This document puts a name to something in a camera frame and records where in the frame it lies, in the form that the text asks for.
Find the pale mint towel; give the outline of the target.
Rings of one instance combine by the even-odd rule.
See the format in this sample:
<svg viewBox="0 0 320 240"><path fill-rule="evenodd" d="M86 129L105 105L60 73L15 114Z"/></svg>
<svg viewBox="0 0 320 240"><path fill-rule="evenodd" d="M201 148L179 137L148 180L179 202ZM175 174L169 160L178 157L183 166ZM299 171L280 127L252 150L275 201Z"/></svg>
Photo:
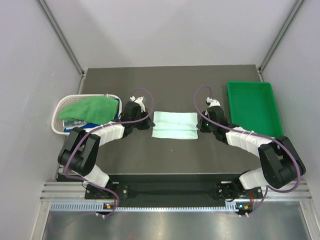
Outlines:
<svg viewBox="0 0 320 240"><path fill-rule="evenodd" d="M152 137L158 139L197 140L198 114L195 112L155 111Z"/></svg>

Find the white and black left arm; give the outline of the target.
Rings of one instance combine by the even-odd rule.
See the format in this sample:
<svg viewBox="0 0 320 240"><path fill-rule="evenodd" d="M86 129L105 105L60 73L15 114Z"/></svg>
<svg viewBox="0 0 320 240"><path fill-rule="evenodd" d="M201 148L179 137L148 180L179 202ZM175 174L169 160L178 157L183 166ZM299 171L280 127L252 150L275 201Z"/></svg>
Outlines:
<svg viewBox="0 0 320 240"><path fill-rule="evenodd" d="M143 131L155 126L143 103L129 101L118 119L89 130L73 128L58 155L57 162L94 184L97 194L102 198L109 198L114 187L109 175L96 164L99 147L127 137L134 129Z"/></svg>

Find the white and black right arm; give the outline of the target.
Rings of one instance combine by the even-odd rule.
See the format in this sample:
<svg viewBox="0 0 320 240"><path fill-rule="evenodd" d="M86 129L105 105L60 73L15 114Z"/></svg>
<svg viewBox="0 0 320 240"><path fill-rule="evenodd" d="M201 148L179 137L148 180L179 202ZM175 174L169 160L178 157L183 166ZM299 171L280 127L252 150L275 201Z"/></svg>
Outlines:
<svg viewBox="0 0 320 240"><path fill-rule="evenodd" d="M259 168L245 171L232 181L237 197L245 198L252 189L259 187L269 187L279 192L306 173L306 167L288 137L273 138L228 123L219 105L208 107L200 116L197 124L200 132L212 133L219 142L259 158Z"/></svg>

